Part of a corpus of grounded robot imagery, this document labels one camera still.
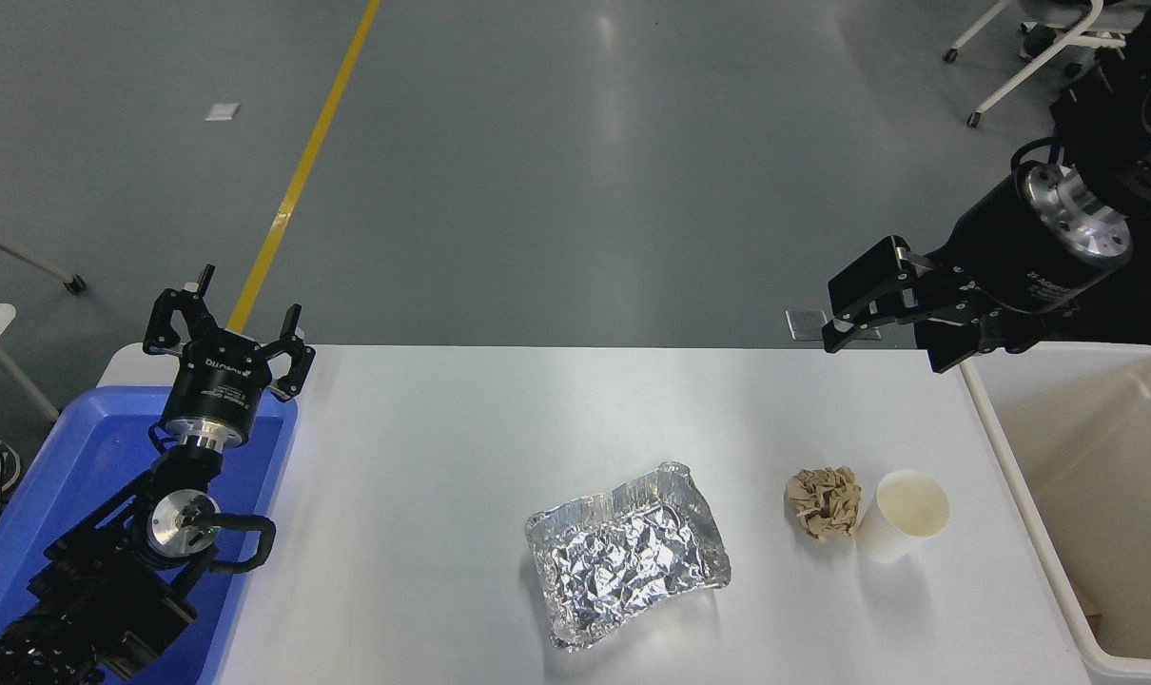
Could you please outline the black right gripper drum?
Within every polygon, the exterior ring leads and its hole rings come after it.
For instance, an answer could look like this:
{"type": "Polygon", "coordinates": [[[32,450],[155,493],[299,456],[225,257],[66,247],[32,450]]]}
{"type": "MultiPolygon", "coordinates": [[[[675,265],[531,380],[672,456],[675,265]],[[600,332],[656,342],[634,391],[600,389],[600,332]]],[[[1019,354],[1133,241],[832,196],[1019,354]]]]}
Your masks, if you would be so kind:
{"type": "Polygon", "coordinates": [[[935,261],[950,265],[1005,309],[1059,309],[1107,274],[1087,243],[1087,220],[1059,187],[1074,174],[1009,174],[960,216],[935,261]]]}

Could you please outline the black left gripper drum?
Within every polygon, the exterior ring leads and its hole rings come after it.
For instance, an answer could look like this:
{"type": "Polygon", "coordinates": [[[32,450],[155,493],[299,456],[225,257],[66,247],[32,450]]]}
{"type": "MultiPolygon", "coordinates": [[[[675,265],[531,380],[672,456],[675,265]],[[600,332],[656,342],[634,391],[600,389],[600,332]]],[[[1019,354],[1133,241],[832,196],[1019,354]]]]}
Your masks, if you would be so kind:
{"type": "Polygon", "coordinates": [[[219,424],[229,440],[246,440],[270,368],[253,338],[219,330],[191,340],[162,413],[162,429],[181,435],[190,421],[219,424]]]}

